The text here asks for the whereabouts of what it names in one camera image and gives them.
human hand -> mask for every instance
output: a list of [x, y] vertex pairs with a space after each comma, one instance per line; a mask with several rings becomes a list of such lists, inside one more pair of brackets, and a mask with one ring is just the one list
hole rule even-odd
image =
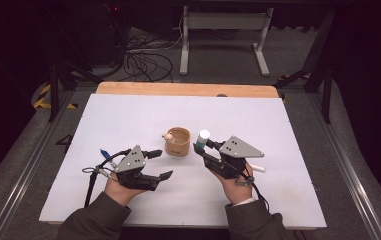
[[[244, 173], [249, 176], [253, 176], [253, 169], [246, 163], [246, 169]], [[252, 198], [252, 185], [240, 186], [236, 185], [236, 179], [225, 179], [215, 172], [212, 172], [218, 180], [221, 182], [224, 189], [225, 196], [230, 200], [232, 205], [243, 202], [249, 198]], [[242, 176], [238, 179], [239, 182], [243, 182], [244, 178]]]
[[126, 188], [119, 184], [118, 177], [115, 173], [112, 172], [110, 176], [112, 179], [108, 179], [106, 182], [105, 193], [123, 207], [126, 207], [135, 196], [146, 191]]

metal bar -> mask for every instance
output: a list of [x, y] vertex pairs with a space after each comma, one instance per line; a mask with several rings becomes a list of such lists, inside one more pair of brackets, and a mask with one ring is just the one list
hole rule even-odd
[[53, 132], [59, 122], [59, 119], [63, 115], [65, 109], [68, 106], [72, 98], [73, 92], [66, 92], [62, 97], [61, 110], [57, 116], [53, 119], [51, 123], [47, 123], [46, 128], [43, 131], [43, 134], [34, 149], [30, 159], [28, 160], [27, 165], [22, 171], [21, 176], [14, 185], [8, 200], [6, 201], [2, 211], [0, 212], [0, 239], [2, 239], [7, 227], [9, 226], [10, 221], [13, 218], [16, 210], [21, 203], [22, 198], [27, 191], [29, 184], [38, 168], [38, 165], [41, 162], [42, 156], [46, 150], [47, 143], [49, 142]]
[[371, 236], [371, 239], [381, 240], [381, 222], [361, 184], [355, 170], [350, 163], [349, 158], [342, 149], [332, 125], [327, 124], [321, 113], [321, 104], [318, 98], [313, 94], [307, 94], [311, 106], [314, 108], [321, 127], [328, 137], [328, 140], [333, 148], [333, 155], [340, 169], [343, 179], [348, 186], [349, 192], [352, 195], [354, 203], [364, 221], [364, 224]]

wooden cup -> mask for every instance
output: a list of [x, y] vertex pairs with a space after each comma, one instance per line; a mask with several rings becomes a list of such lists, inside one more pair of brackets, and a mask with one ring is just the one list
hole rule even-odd
[[175, 127], [168, 130], [174, 137], [171, 142], [165, 142], [165, 151], [171, 156], [184, 157], [189, 153], [190, 132], [185, 128]]

white metal table frame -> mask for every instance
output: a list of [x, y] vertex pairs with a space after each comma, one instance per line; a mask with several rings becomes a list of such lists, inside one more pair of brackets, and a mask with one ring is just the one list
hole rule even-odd
[[269, 70], [262, 53], [268, 27], [271, 22], [273, 8], [266, 13], [210, 13], [189, 12], [184, 6], [183, 12], [183, 47], [181, 51], [180, 74], [186, 75], [189, 62], [189, 29], [244, 29], [261, 30], [261, 37], [253, 43], [253, 49], [258, 60], [262, 76], [269, 76]]

hazard stripe tape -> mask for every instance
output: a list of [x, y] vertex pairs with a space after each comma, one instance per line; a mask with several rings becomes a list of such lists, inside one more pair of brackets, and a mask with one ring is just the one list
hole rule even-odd
[[[34, 108], [52, 108], [52, 105], [49, 103], [44, 103], [44, 98], [50, 90], [50, 83], [47, 82], [46, 85], [41, 90], [40, 95], [34, 103]], [[70, 103], [67, 108], [78, 108], [78, 103]]]

